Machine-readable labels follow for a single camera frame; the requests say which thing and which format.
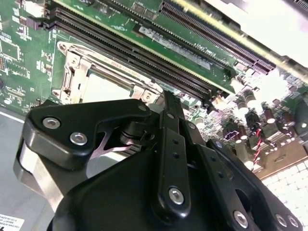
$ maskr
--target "grey metal surface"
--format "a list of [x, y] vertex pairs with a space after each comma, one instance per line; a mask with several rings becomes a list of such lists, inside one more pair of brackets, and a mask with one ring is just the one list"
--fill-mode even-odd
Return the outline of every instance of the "grey metal surface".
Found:
[[[19, 182], [13, 172], [24, 117], [0, 107], [0, 214], [24, 219], [21, 231], [44, 231], [53, 211], [48, 201]], [[102, 156], [89, 161], [88, 177], [109, 168], [116, 160]]]

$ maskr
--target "capacitor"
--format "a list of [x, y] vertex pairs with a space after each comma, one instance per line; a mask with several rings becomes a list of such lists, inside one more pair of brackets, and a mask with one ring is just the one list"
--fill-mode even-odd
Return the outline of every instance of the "capacitor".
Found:
[[256, 101], [255, 95], [252, 91], [247, 91], [245, 93], [245, 101], [246, 101], [246, 104], [249, 108], [257, 107], [257, 101]]
[[195, 119], [194, 124], [198, 129], [203, 129], [204, 128], [204, 118], [203, 117], [198, 117]]
[[238, 102], [237, 108], [239, 109], [239, 112], [242, 116], [245, 116], [249, 111], [247, 104], [244, 101]]
[[240, 125], [238, 127], [238, 132], [239, 132], [239, 136], [241, 140], [246, 140], [247, 139], [247, 133], [246, 133], [246, 129], [243, 125]]
[[234, 140], [235, 140], [235, 143], [241, 143], [242, 142], [241, 137], [240, 137], [239, 134], [234, 136]]
[[273, 112], [270, 108], [267, 108], [267, 109], [264, 110], [264, 116], [265, 116], [266, 122], [268, 124], [275, 123], [275, 116], [274, 116], [274, 114], [273, 114]]
[[281, 117], [285, 127], [292, 127], [295, 125], [293, 116], [289, 112], [282, 113]]

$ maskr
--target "black ram slot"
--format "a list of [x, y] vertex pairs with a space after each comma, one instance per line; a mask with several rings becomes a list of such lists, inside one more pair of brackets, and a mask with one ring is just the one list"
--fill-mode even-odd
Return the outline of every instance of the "black ram slot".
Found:
[[231, 54], [243, 63], [251, 66], [254, 70], [258, 72], [267, 75], [269, 71], [275, 68], [274, 64], [260, 59], [256, 55], [240, 47], [236, 43], [230, 41], [228, 38], [217, 33], [204, 22], [199, 22], [195, 18], [189, 16], [187, 13], [183, 13], [182, 11], [165, 1], [162, 2], [159, 12], [162, 15], [179, 23], [181, 26], [198, 34], [200, 37], [210, 41], [215, 46]]
[[49, 14], [46, 14], [49, 21], [44, 24], [45, 29], [50, 30], [56, 27], [103, 53], [124, 63], [129, 63], [135, 69], [141, 70], [197, 99], [201, 100], [205, 94], [217, 89], [91, 21], [84, 18], [81, 20], [77, 14], [66, 8], [59, 5], [55, 7], [53, 4], [52, 9], [49, 8], [47, 12], [49, 12]]

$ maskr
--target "electrolytic capacitor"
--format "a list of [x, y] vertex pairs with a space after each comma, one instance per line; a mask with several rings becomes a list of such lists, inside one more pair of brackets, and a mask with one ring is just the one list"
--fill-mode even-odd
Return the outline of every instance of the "electrolytic capacitor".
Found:
[[252, 91], [245, 92], [245, 101], [249, 108], [255, 108], [257, 106], [257, 101]]
[[240, 112], [240, 114], [242, 116], [245, 116], [248, 113], [248, 111], [249, 111], [249, 109], [247, 107], [247, 104], [244, 101], [238, 102], [237, 103], [237, 108], [239, 109], [239, 112]]
[[273, 112], [270, 108], [267, 108], [267, 109], [264, 110], [264, 116], [265, 116], [266, 122], [268, 124], [275, 123], [275, 116], [274, 116], [274, 114], [273, 114]]
[[238, 132], [239, 132], [239, 137], [241, 140], [246, 140], [247, 139], [247, 133], [246, 133], [246, 129], [243, 125], [240, 125], [238, 127]]
[[282, 113], [281, 117], [282, 117], [283, 125], [285, 127], [292, 127], [295, 125], [293, 116], [289, 112]]
[[241, 137], [239, 136], [239, 134], [234, 136], [234, 140], [235, 140], [235, 143], [241, 143], [242, 142]]

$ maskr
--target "integrated circuit chip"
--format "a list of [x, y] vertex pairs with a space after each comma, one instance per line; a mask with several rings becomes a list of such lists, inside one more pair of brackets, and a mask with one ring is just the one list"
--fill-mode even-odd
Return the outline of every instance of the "integrated circuit chip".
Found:
[[134, 2], [133, 4], [133, 10], [138, 13], [138, 14], [141, 14], [143, 15], [144, 11], [145, 11], [145, 7], [144, 6], [141, 6], [140, 4]]

